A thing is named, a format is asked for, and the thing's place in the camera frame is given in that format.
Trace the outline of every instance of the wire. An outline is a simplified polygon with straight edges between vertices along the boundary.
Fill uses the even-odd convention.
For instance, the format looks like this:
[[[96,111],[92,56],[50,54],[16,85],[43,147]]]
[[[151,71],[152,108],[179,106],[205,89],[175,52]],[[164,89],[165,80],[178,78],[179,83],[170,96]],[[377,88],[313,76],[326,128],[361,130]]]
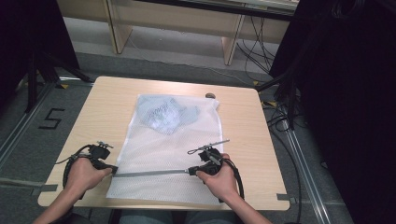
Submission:
[[[343,12],[343,0],[338,0],[332,6],[332,16],[340,20],[349,20],[356,18],[361,14],[362,8],[364,7],[365,0],[355,0],[352,8],[347,12]]]

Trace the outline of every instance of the gray carpet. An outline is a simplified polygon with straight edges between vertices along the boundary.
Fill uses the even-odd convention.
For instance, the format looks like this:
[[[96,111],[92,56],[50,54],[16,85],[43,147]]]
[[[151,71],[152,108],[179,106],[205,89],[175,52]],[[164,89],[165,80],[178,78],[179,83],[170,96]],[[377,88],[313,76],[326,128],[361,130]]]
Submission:
[[[219,70],[233,77],[226,77],[208,69],[194,68],[185,65],[170,65],[164,63],[150,63],[141,60],[113,58],[90,54],[78,54],[81,70],[90,77],[96,78],[101,75],[115,77],[136,77],[155,80],[169,80],[179,82],[203,83],[223,86],[252,87],[253,82],[245,72]],[[58,69],[60,76],[70,76],[62,69]],[[260,74],[250,74],[252,77],[265,81],[269,77]],[[28,127],[22,140],[7,158],[1,167],[1,179],[22,180],[26,183],[43,183],[55,163],[64,142],[70,133],[73,124],[82,108],[86,97],[91,89],[89,86],[70,83],[66,89],[54,89],[39,109],[36,117]],[[260,98],[264,101],[273,101],[275,87],[264,91]],[[0,144],[2,144],[12,128],[16,125],[26,106],[27,91],[24,86],[9,105],[0,114]],[[61,119],[58,127],[53,130],[40,129],[40,126],[53,126],[53,120],[45,120],[52,108],[64,109],[54,111],[52,116]],[[271,119],[274,111],[265,110],[267,120]],[[326,202],[332,223],[353,223],[345,206],[342,203],[332,177],[325,168],[320,165],[321,157],[315,145],[315,141],[304,123],[303,117],[296,120],[296,134],[298,135],[301,148],[304,151],[310,171],[318,184],[318,189]],[[285,133],[277,132],[282,140],[289,146]],[[276,156],[280,170],[290,198],[298,199],[297,178],[294,167],[286,149],[273,137]],[[302,215],[301,223],[318,223],[312,204],[304,188],[302,181]],[[37,202],[34,187],[10,186],[4,181],[0,184],[0,223],[30,223],[44,208]],[[77,213],[87,216],[88,208],[77,209]],[[274,223],[294,222],[298,214],[298,204],[292,203],[286,212],[263,211]],[[110,214],[109,209],[92,209],[91,221],[93,223],[107,223]]]

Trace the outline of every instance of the black curtain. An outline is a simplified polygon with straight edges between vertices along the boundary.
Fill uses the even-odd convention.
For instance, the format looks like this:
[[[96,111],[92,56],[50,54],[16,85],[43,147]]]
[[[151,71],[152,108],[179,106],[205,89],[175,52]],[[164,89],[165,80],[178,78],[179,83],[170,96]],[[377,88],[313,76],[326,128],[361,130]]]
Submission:
[[[78,61],[54,0],[3,0],[0,7],[0,109],[12,96],[28,69],[32,53],[46,52],[74,68]],[[53,67],[39,55],[41,72]]]
[[[366,0],[355,18],[334,19],[295,80],[309,126],[355,223],[393,223],[396,211],[396,14],[387,2]],[[287,68],[309,32],[299,24],[290,27],[274,76]]]

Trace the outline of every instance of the metal rail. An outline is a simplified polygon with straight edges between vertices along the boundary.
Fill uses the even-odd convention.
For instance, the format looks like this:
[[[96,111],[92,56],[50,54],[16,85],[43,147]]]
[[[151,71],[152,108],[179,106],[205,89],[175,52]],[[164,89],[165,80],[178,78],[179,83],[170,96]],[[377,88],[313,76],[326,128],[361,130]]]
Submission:
[[[331,224],[326,205],[323,202],[320,192],[318,191],[317,184],[315,183],[315,180],[311,175],[311,172],[309,171],[308,164],[305,160],[304,153],[300,148],[297,136],[294,130],[289,129],[289,124],[286,120],[283,120],[283,126],[287,130],[286,133],[288,135],[289,143],[291,145],[291,152],[294,159],[296,160],[296,164],[301,173],[301,177],[303,178],[309,199],[311,200],[315,214],[317,215],[318,223]]]

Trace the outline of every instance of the handheld controller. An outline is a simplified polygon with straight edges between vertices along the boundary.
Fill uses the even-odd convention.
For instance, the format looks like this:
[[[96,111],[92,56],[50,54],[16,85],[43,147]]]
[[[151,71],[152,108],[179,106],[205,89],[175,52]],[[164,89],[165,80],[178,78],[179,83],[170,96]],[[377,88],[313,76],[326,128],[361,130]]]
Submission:
[[[105,164],[101,160],[105,160],[108,155],[110,154],[110,151],[107,149],[108,147],[112,147],[109,144],[105,144],[104,142],[98,142],[97,145],[87,145],[85,147],[80,148],[75,154],[71,155],[69,158],[67,158],[64,161],[68,161],[66,166],[64,167],[64,180],[63,180],[63,186],[66,186],[67,183],[67,178],[70,173],[70,169],[73,165],[73,163],[76,161],[78,158],[87,158],[90,160],[92,166],[96,168],[97,170],[103,170],[106,168],[111,168],[112,169],[112,174],[115,174],[118,170],[117,166],[113,165],[108,165]],[[88,153],[82,153],[82,151],[87,148]]]

